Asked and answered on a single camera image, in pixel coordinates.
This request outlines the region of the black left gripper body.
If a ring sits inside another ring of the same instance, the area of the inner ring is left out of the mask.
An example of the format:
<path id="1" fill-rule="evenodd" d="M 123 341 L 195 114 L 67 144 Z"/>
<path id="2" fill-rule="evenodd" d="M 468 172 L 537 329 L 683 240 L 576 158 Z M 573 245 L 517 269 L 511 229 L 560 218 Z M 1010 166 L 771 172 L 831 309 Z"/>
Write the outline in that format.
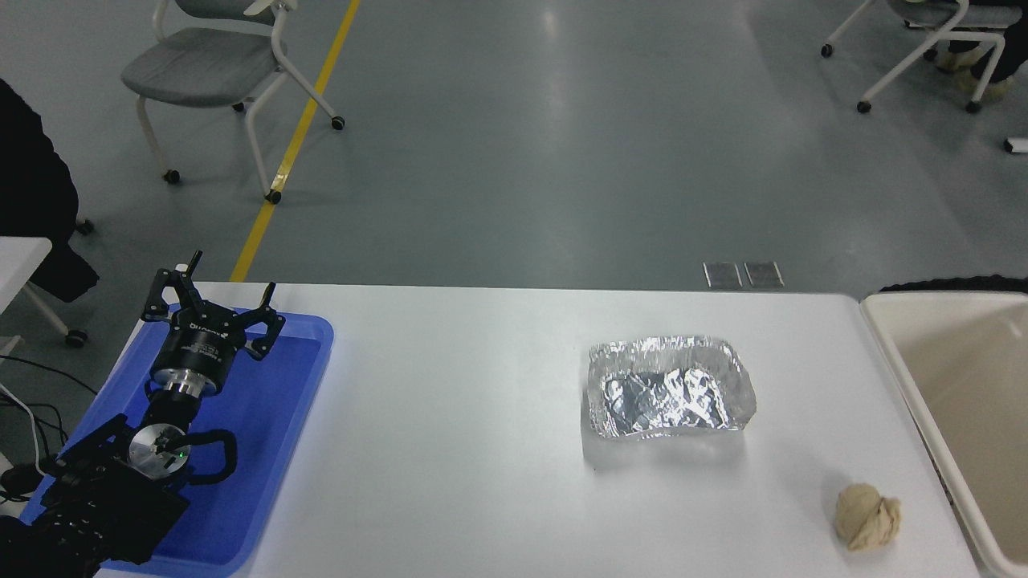
<path id="1" fill-rule="evenodd" d="M 151 378 L 164 384 L 173 371 L 190 370 L 209 385 L 225 384 L 247 340 L 245 329 L 234 323 L 236 317 L 236 310 L 210 303 L 174 312 L 166 344 L 151 366 Z"/>

